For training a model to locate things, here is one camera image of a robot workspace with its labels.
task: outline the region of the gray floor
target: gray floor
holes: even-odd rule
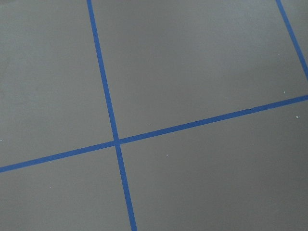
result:
[[[120,138],[308,94],[274,0],[92,2]],[[113,141],[85,0],[0,0],[0,53],[0,170]],[[305,101],[122,144],[138,230],[307,230],[307,136]],[[0,173],[1,230],[131,230],[114,147],[44,162]]]

